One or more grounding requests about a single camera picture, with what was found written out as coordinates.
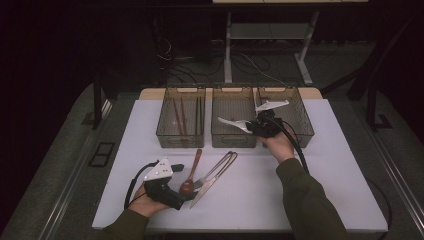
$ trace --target spoon handle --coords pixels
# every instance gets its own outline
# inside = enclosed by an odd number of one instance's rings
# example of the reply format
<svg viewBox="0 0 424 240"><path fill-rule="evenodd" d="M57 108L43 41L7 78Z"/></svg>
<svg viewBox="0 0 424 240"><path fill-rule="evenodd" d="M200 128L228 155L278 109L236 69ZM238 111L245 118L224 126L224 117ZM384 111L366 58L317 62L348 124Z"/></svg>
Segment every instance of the spoon handle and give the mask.
<svg viewBox="0 0 424 240"><path fill-rule="evenodd" d="M189 179L193 178L194 171L196 170L197 164L199 163L199 160L200 160L200 156L202 156L202 149L199 148L197 149L196 157L194 158L193 167L191 168L190 176L188 177Z"/></svg>

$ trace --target wooden spoon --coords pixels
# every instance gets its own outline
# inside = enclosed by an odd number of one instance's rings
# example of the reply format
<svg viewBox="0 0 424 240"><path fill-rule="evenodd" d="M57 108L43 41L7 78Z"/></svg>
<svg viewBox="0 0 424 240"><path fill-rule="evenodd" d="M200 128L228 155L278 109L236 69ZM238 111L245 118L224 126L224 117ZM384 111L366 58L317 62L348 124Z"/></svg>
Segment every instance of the wooden spoon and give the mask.
<svg viewBox="0 0 424 240"><path fill-rule="evenodd" d="M185 180L180 187L179 193L183 196L187 197L194 192L193 176L194 176L194 171L196 170L197 164L199 163L201 155L202 155L202 149L197 149L196 157L194 158L193 167L191 168L190 176L188 176L187 180Z"/></svg>

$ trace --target green sleeve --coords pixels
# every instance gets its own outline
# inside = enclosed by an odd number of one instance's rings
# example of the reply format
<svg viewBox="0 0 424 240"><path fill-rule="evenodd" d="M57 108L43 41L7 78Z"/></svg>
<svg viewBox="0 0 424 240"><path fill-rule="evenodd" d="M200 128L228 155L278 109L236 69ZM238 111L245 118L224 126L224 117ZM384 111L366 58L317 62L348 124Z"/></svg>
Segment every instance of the green sleeve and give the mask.
<svg viewBox="0 0 424 240"><path fill-rule="evenodd" d="M114 223L102 229L98 240L143 239L149 219L132 210L125 209Z"/></svg>
<svg viewBox="0 0 424 240"><path fill-rule="evenodd" d="M283 184L283 203L297 240L348 239L337 210L322 185L295 158L282 162L277 175Z"/></svg>

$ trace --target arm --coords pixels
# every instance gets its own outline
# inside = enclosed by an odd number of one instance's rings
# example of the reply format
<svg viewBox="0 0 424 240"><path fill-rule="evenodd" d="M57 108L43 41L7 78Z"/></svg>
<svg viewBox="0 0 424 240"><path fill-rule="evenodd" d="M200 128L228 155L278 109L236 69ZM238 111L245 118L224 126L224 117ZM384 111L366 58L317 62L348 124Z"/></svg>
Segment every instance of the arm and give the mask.
<svg viewBox="0 0 424 240"><path fill-rule="evenodd" d="M294 158L290 141L279 133L259 138L277 159L277 175L283 184L283 203L296 239L348 239L346 229L322 185L306 174Z"/></svg>
<svg viewBox="0 0 424 240"><path fill-rule="evenodd" d="M168 206L145 195L144 186L137 190L128 209L114 223L102 229L98 240L143 239L149 218Z"/></svg>

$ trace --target floor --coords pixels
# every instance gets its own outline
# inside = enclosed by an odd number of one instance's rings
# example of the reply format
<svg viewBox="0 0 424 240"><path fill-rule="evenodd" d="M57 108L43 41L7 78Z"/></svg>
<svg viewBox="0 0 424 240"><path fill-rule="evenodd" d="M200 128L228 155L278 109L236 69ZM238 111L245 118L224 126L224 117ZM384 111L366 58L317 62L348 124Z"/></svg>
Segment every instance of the floor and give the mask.
<svg viewBox="0 0 424 240"><path fill-rule="evenodd" d="M167 82L223 82L223 45L214 41L209 61L198 61L177 52L169 68ZM231 48L233 82L278 81L303 86L293 54L300 49L292 41L235 41ZM313 86L322 89L360 67L374 47L373 43L312 44L305 59ZM387 233L351 233L352 239L423 239L419 219L414 215L424 202L424 147L401 116L383 96L378 96L377 111L393 128L378 133L365 123L366 99L352 102L346 97L349 83L326 94L352 149L360 169L385 215ZM103 109L104 120L96 130L90 120L93 112L92 86L75 102L28 191L1 236L12 239L95 239L99 231L91 228L114 155L125 130L126 121L138 92L122 92ZM101 142L114 142L109 163L104 168L87 166ZM393 163L407 186L389 174ZM168 234L151 239L292 239L290 234Z"/></svg>

